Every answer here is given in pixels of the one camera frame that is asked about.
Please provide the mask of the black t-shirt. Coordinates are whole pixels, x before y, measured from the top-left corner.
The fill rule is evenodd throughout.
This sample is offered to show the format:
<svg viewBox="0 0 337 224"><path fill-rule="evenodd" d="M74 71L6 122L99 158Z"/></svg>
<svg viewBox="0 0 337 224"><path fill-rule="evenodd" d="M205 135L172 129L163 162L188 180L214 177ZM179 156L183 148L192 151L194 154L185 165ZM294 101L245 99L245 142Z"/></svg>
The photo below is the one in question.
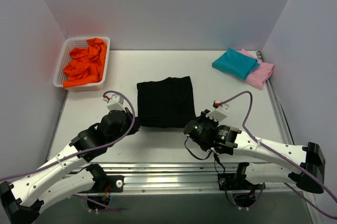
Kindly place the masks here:
<svg viewBox="0 0 337 224"><path fill-rule="evenodd" d="M138 83L137 111L143 127L184 128L196 118L191 78L168 77Z"/></svg>

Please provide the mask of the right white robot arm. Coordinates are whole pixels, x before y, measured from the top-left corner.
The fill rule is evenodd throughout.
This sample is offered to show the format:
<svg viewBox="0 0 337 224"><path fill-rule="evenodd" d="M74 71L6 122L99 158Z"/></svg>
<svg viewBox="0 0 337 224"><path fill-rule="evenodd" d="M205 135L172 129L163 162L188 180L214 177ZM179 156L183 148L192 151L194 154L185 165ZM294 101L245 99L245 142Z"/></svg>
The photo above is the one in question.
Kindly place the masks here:
<svg viewBox="0 0 337 224"><path fill-rule="evenodd" d="M203 151L217 155L240 155L262 160L263 164L248 164L234 175L235 185L247 188L264 182L293 183L299 189L323 193L325 157L320 146L290 145L263 138L251 138L246 131L219 122L227 117L220 109L205 110L187 123L184 134Z"/></svg>

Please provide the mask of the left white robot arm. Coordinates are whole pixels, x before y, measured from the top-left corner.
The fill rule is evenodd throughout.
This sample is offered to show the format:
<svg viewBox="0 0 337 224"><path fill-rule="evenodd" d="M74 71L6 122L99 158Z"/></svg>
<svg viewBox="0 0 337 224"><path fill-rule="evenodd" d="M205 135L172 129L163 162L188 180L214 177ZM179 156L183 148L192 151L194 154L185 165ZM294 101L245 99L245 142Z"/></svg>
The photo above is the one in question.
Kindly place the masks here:
<svg viewBox="0 0 337 224"><path fill-rule="evenodd" d="M81 131L37 172L1 183L1 204L10 223L33 223L53 204L79 192L100 192L108 176L91 161L139 130L128 108L111 110L101 122Z"/></svg>

